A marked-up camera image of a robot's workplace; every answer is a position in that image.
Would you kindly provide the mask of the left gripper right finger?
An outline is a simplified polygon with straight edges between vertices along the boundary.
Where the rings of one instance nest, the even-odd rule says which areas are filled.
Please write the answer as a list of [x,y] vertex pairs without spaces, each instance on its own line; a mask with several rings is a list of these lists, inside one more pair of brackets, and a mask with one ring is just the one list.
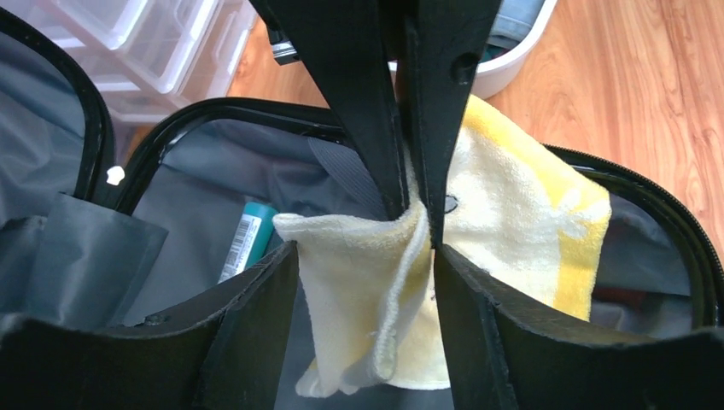
[[656,340],[561,313],[448,245],[435,292],[457,409],[720,409],[723,331]]

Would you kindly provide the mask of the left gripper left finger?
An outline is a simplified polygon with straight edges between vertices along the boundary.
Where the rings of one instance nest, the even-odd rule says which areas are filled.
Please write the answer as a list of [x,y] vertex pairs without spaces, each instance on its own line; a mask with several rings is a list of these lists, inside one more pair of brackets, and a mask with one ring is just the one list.
[[286,243],[251,270],[103,333],[1,318],[4,409],[271,409],[297,289]]

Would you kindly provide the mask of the white plastic drawer organizer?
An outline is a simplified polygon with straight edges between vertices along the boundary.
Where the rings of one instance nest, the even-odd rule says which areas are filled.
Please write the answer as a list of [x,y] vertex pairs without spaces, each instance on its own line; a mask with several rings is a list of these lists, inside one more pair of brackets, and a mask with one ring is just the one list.
[[227,94],[257,18],[243,0],[3,1],[69,54],[117,120]]

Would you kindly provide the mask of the white plastic basin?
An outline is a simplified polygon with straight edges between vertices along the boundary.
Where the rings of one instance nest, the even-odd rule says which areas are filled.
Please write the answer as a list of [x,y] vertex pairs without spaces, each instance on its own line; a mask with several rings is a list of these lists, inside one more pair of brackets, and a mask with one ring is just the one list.
[[502,56],[478,64],[471,94],[487,99],[511,83],[523,67],[528,54],[539,43],[557,3],[558,0],[545,0],[531,31],[521,43]]

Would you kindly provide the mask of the light blue denim jeans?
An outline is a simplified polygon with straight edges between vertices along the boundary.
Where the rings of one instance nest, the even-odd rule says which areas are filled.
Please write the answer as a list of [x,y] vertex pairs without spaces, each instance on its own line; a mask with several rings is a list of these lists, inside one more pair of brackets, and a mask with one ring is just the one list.
[[531,31],[543,3],[543,0],[503,0],[488,43],[510,49],[522,42]]

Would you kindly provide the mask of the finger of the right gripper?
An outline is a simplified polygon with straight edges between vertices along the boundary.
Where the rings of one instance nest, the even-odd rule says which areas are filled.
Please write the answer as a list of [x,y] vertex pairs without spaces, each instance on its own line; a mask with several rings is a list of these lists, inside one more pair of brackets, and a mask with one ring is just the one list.
[[397,80],[403,130],[433,246],[442,243],[447,175],[498,1],[405,1]]
[[392,219],[409,205],[400,115],[377,1],[256,1],[295,48],[351,139]]

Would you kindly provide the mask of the dark green garment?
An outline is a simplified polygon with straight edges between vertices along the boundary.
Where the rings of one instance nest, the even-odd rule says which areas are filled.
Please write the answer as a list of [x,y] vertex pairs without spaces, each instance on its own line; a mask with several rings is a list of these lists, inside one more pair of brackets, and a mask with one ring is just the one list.
[[494,60],[496,58],[499,58],[499,57],[505,55],[509,51],[510,50],[508,48],[489,44],[486,47],[486,49],[484,50],[484,53],[482,55],[480,62],[489,62],[491,60]]

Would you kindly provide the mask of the yellow towel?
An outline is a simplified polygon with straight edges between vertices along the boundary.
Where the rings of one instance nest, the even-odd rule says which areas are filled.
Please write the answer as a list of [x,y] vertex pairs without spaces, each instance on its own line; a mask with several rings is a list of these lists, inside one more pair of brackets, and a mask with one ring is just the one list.
[[[444,240],[494,278],[577,319],[590,316],[612,215],[609,192],[496,108],[470,97],[452,156]],[[450,385],[418,196],[397,220],[278,214],[299,252],[315,357],[296,393]]]

